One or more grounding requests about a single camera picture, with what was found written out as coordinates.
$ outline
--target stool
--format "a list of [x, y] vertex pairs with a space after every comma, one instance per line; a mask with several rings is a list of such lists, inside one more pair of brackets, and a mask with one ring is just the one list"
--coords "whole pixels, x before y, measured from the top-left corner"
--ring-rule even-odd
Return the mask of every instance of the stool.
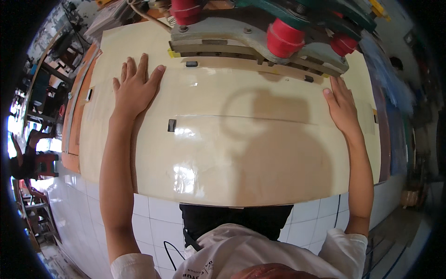
[[59, 156], [53, 153], [36, 155], [37, 175], [58, 177], [59, 174], [54, 171], [54, 162], [57, 160]]

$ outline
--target apron strap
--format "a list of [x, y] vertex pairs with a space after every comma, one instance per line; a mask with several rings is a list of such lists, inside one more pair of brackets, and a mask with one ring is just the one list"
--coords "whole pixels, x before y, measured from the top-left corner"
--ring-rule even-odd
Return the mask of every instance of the apron strap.
[[195, 249], [195, 251], [200, 251], [202, 248], [200, 247], [200, 245], [198, 245], [198, 243], [193, 240], [190, 235], [187, 233], [186, 229], [183, 228], [183, 235], [184, 235], [184, 240], [186, 242], [186, 247], [189, 245], [192, 245], [192, 247]]

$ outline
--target cream laminate sheet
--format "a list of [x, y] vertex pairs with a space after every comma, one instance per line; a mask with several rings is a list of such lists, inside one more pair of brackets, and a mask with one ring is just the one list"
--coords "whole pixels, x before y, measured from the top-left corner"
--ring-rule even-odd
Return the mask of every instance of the cream laminate sheet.
[[[149, 71], [167, 66], [161, 88], [132, 135], [133, 180], [142, 195], [192, 204], [292, 204], [348, 191], [344, 137], [322, 89], [329, 79], [298, 69], [221, 58], [171, 58], [169, 34], [150, 21], [104, 32], [80, 134], [82, 176], [99, 181], [114, 108], [112, 78], [128, 56], [149, 54]], [[198, 61], [186, 68], [186, 61]], [[347, 56], [343, 75], [359, 112], [377, 183], [380, 137], [362, 54]], [[305, 75], [314, 82], [304, 81]], [[168, 132], [176, 119], [175, 132]]]

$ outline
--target black magnet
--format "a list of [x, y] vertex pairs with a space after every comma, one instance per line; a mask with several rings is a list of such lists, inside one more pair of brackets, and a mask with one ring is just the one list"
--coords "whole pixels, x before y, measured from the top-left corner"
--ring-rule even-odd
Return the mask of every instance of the black magnet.
[[304, 81], [313, 82], [314, 79], [313, 79], [313, 77], [311, 77], [311, 76], [309, 76], [309, 75], [305, 75], [305, 79], [304, 79]]
[[167, 132], [175, 132], [176, 125], [177, 125], [176, 119], [169, 119], [169, 126], [167, 126]]
[[187, 61], [186, 62], [186, 67], [197, 67], [197, 66], [198, 66], [197, 61]]

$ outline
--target red spool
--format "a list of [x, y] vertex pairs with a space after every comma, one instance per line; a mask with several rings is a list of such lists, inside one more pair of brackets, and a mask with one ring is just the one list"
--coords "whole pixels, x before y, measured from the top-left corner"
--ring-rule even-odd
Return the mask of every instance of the red spool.
[[280, 58], [289, 58], [304, 45], [305, 32], [297, 30], [276, 18], [267, 31], [267, 47]]
[[189, 25], [197, 23], [200, 19], [200, 5], [195, 0], [172, 0], [170, 14], [175, 17], [177, 24]]
[[346, 34], [336, 33], [330, 41], [331, 48], [340, 56], [355, 51], [358, 42]]

